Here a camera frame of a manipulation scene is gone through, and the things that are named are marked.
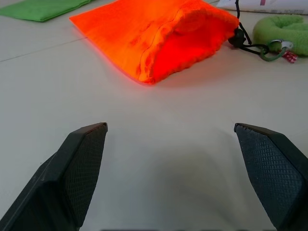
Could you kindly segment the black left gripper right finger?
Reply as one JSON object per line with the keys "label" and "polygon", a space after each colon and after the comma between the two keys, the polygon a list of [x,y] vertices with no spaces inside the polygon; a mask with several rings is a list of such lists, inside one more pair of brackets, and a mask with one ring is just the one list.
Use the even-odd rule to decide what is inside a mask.
{"label": "black left gripper right finger", "polygon": [[283,134],[234,126],[252,187],[277,231],[308,231],[308,158]]}

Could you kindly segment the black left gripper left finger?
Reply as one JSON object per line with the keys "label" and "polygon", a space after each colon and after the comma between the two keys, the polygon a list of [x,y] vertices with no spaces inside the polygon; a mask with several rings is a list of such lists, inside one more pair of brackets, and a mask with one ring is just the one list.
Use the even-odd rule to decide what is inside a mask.
{"label": "black left gripper left finger", "polygon": [[0,231],[79,231],[100,173],[107,123],[71,132],[0,220]]}

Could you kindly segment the green keyring with red tag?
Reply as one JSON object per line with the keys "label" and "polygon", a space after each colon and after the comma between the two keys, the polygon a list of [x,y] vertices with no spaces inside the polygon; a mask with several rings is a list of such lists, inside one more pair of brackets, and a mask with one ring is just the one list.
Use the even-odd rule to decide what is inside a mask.
{"label": "green keyring with red tag", "polygon": [[280,44],[281,48],[278,52],[274,52],[274,55],[272,56],[266,56],[265,49],[262,48],[259,55],[262,60],[266,62],[273,62],[280,58],[284,58],[291,64],[294,64],[297,61],[298,56],[291,51],[294,46],[292,42],[281,39],[274,39],[266,44],[268,51],[270,51],[270,46],[273,44]]}

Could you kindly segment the white printed paper packet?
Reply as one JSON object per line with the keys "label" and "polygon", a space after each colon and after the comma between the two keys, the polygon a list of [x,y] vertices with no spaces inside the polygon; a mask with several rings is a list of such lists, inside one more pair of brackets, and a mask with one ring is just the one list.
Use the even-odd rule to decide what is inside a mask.
{"label": "white printed paper packet", "polygon": [[308,15],[308,0],[219,0],[217,7],[256,13],[281,13]]}

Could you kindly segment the green folded cloth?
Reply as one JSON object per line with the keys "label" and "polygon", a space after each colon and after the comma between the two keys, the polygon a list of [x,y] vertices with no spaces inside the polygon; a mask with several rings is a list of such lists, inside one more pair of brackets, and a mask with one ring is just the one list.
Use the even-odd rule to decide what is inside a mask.
{"label": "green folded cloth", "polygon": [[22,0],[0,8],[0,15],[21,20],[46,22],[92,1],[94,0]]}

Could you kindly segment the orange drawstring pouch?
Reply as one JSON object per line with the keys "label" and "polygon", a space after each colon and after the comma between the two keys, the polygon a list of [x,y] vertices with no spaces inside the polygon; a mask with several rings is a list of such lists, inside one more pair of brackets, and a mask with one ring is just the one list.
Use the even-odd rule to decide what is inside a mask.
{"label": "orange drawstring pouch", "polygon": [[115,0],[70,17],[116,67],[155,84],[214,55],[239,19],[203,0]]}

